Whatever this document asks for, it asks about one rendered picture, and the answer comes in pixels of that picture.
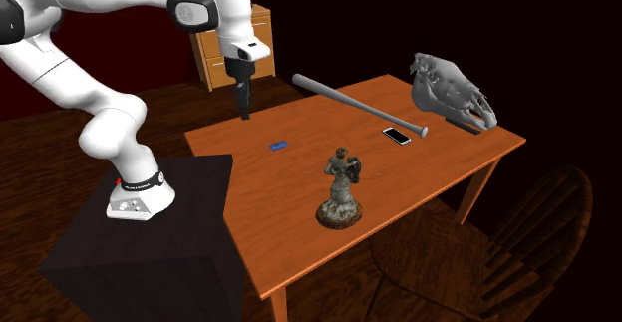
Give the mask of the white smartphone with black screen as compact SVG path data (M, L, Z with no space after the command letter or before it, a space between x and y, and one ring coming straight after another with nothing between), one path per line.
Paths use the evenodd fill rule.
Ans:
M404 135L403 133L396 130L395 128L383 129L382 133L388 138L390 138L392 141L396 142L397 144L401 146L406 145L411 141L411 139L408 136Z

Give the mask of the grey figurine on brown base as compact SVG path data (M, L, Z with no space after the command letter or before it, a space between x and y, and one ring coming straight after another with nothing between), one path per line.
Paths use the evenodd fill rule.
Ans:
M342 230L353 226L362 218L362 205L350 191L353 184L360 182L361 170L360 160L349 157L345 147L337 148L335 154L328 159L324 173L334 177L330 198L319 205L315 214L316 220L322 226Z

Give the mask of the light wooden chest of drawers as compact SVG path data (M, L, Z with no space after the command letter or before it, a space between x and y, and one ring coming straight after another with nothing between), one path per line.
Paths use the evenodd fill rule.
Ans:
M252 26L255 36L270 50L273 50L271 12L258 4L252 5ZM216 32L206 31L190 34L193 54L201 80L211 92L215 88L232 85L235 80L226 74L224 57L220 54ZM275 65L273 51L255 63L252 79L274 76Z

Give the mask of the dark wooden chair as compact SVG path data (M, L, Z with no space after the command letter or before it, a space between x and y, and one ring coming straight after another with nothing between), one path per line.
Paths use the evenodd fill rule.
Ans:
M465 318L524 322L552 290L586 236L588 176L559 167L534 183L492 235L455 223L434 198L372 237L381 283Z

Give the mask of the dark robot stand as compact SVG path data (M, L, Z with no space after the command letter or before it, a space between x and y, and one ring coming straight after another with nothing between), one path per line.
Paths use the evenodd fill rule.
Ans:
M109 219L110 168L39 267L94 322L240 322L245 268L223 220L230 155L161 159L173 204Z

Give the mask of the orange wooden table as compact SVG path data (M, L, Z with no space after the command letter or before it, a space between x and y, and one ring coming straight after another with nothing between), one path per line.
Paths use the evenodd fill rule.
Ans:
M346 86L343 93L413 125L416 133L363 110L322 96L297 100L190 131L198 156L233 158L224 219L261 299L269 300L273 322L288 322L286 289L294 281L410 211L468 179L457 213L464 222L500 158L523 139L496 127L478 135L442 117L419 111L411 87L384 75ZM395 128L411 141L399 145L382 133ZM288 146L272 151L270 144ZM362 163L351 191L362 204L352 227L331 230L316 220L330 192L328 159L345 147Z

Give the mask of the grey baseball bat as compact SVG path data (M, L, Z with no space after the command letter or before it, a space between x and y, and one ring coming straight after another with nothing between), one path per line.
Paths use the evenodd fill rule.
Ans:
M339 92L338 90L335 90L331 87L328 87L320 82L317 82L315 80L312 80L306 76L300 75L300 74L294 74L292 76L292 82L297 85L300 86L301 88L304 88L308 91L314 92L318 95L322 95L324 97L333 99L335 101L338 101L340 103L358 108L360 110L363 110L365 112L368 112L370 114L373 114L375 116L381 117L387 121L390 121L392 123L395 123L396 125L399 125L403 128L406 128L414 133L416 133L420 138L424 138L427 133L428 133L428 128L427 127L420 127L417 125L413 125L411 123L408 123L404 120L401 120L397 117L394 117L392 115L389 115L383 111L380 111L378 109L375 109L373 107L370 107L358 100L353 99L352 97L349 97L341 92Z

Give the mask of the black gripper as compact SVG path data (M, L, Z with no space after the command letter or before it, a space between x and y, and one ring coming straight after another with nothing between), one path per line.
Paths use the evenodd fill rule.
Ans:
M236 106L243 120L249 119L248 105L250 100L250 77L255 74L252 61L224 58L226 74L236 82L234 89Z

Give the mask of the grey animal skull on stand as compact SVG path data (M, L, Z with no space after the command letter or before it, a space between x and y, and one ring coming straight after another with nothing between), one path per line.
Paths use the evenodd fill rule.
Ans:
M411 96L419 110L442 116L474 135L497 126L486 96L455 63L417 53L410 73L415 75Z

